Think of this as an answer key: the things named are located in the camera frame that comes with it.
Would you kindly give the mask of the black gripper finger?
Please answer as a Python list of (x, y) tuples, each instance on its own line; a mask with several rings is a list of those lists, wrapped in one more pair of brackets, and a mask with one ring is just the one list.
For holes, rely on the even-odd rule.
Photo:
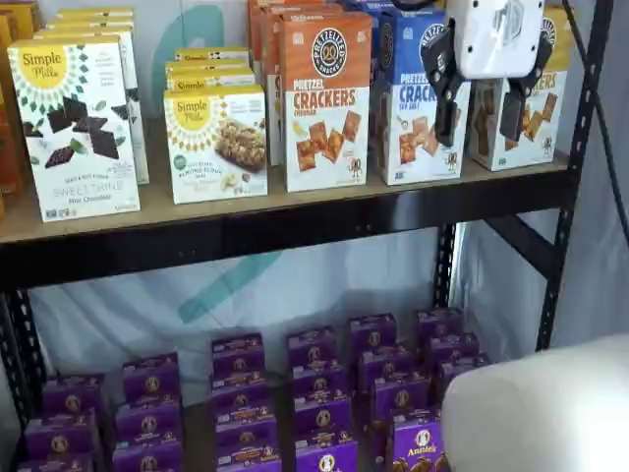
[(553, 36), (544, 30), (537, 46), (537, 56), (532, 71), (522, 78), (507, 80), (509, 91), (503, 99), (500, 134), (507, 140), (518, 141), (523, 129), (526, 100), (540, 80), (553, 49)]
[(436, 97), (434, 132), (439, 143), (454, 144), (458, 118), (456, 96), (465, 79), (458, 68), (455, 54), (455, 22), (434, 23), (422, 40), (421, 58), (427, 80)]

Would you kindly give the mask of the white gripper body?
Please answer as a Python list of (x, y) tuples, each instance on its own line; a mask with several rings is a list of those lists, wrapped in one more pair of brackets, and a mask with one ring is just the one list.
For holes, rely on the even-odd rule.
[(537, 57), (543, 1), (464, 0), (446, 3), (458, 71), (466, 80), (521, 78)]

